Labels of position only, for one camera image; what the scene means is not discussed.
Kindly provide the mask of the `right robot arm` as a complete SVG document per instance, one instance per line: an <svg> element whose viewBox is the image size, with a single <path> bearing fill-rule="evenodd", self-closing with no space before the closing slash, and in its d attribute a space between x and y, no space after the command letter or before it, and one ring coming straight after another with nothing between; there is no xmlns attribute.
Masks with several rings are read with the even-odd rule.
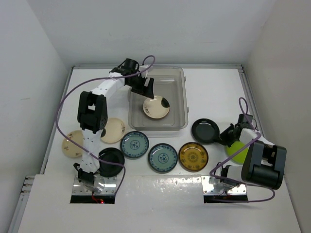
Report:
<svg viewBox="0 0 311 233"><path fill-rule="evenodd" d="M240 166L226 165L221 168L220 182L227 186L239 186L241 183L254 184L272 190L278 190L282 184L287 150L275 145L263 136L251 145L260 133L251 124L253 116L240 114L238 122L231 124L220 136L220 142L226 146L227 154L232 156L242 147L246 148L236 156L242 156Z"/></svg>

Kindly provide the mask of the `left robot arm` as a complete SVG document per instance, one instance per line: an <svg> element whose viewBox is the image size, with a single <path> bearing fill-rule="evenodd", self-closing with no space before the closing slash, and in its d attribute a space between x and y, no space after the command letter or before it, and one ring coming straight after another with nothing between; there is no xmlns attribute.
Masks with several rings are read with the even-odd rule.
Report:
<svg viewBox="0 0 311 233"><path fill-rule="evenodd" d="M108 122L107 101L124 86L139 95L153 98L154 79L147 78L148 70L153 66L140 65L133 59L126 58L120 65L109 71L108 76L96 78L103 82L90 91L80 94L77 120L83 136L82 161L79 164L78 180L94 187L95 174L100 169L98 156L99 144Z"/></svg>

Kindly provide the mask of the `cream plate green patch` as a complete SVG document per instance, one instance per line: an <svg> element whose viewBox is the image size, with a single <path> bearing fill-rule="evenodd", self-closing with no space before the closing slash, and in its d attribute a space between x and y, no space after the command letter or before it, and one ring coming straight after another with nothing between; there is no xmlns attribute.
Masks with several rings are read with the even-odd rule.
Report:
<svg viewBox="0 0 311 233"><path fill-rule="evenodd" d="M146 98L142 108L146 116L152 119L161 119L169 113L170 104L164 97L155 95L153 99Z"/></svg>
<svg viewBox="0 0 311 233"><path fill-rule="evenodd" d="M116 117L109 118L104 129L105 135L101 140L108 144L120 141L125 135L125 123Z"/></svg>

